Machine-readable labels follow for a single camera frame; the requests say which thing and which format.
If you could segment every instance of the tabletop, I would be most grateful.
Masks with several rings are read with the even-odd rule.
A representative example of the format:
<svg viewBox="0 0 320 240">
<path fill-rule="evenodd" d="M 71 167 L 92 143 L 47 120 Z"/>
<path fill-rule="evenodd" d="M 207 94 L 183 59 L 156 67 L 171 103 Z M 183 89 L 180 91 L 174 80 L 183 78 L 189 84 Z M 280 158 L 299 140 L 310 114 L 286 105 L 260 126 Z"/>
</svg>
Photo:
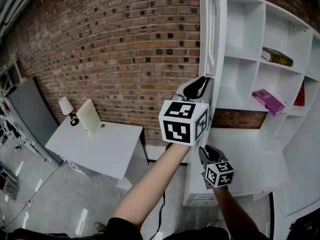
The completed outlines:
<svg viewBox="0 0 320 240">
<path fill-rule="evenodd" d="M 66 160 L 122 179 L 142 129 L 142 126 L 102 121 L 89 137 L 80 122 L 71 126 L 70 117 L 66 117 L 45 147 Z"/>
</svg>

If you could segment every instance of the person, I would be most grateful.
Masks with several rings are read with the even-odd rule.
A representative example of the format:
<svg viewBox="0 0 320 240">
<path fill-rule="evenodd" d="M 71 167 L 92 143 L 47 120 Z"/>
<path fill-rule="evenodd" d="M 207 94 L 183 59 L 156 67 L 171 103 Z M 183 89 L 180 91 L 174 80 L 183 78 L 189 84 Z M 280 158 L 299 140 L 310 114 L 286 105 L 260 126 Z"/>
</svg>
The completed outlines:
<svg viewBox="0 0 320 240">
<path fill-rule="evenodd" d="M 173 178 L 190 146 L 172 144 L 154 166 L 134 185 L 116 207 L 101 239 L 142 240 L 141 227 L 155 208 Z M 233 240 L 268 239 L 224 187 L 213 189 L 225 224 Z M 208 226 L 199 230 L 175 233 L 166 240 L 215 239 L 228 240 L 223 228 Z"/>
</svg>

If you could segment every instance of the lamp base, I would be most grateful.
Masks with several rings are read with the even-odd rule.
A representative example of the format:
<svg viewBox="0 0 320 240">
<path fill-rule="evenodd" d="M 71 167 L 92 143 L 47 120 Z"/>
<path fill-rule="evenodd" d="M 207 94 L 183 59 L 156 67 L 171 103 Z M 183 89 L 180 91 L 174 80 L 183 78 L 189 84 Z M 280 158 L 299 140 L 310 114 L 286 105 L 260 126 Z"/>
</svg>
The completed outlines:
<svg viewBox="0 0 320 240">
<path fill-rule="evenodd" d="M 79 123 L 79 119 L 78 118 L 74 118 L 72 115 L 70 115 L 71 119 L 70 119 L 70 125 L 71 126 L 76 126 Z"/>
</svg>

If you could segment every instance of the white door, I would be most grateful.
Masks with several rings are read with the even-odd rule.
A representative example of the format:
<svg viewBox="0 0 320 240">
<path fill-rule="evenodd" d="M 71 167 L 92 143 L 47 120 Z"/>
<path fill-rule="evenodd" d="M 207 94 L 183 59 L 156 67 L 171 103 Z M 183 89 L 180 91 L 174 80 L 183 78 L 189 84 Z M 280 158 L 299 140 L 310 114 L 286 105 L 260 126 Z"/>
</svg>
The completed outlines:
<svg viewBox="0 0 320 240">
<path fill-rule="evenodd" d="M 211 100 L 213 118 L 220 88 L 227 35 L 227 0 L 200 0 L 200 66 L 199 76 L 214 75 Z M 209 130 L 202 137 L 201 146 L 207 143 Z"/>
</svg>

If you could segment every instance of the black shirt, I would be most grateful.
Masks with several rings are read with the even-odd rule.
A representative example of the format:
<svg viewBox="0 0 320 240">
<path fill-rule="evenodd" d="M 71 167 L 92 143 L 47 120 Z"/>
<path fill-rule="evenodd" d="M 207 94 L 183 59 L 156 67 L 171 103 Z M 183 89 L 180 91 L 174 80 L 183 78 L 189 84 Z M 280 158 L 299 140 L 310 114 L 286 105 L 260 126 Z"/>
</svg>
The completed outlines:
<svg viewBox="0 0 320 240">
<path fill-rule="evenodd" d="M 122 218 L 111 218 L 106 225 L 104 236 L 108 239 L 143 240 L 140 231 L 132 223 Z M 187 230 L 181 233 L 175 233 L 165 238 L 165 240 L 191 239 L 229 240 L 229 235 L 223 228 L 208 226 L 200 230 Z M 267 240 L 268 238 L 260 232 L 242 232 L 232 236 L 232 239 Z"/>
</svg>

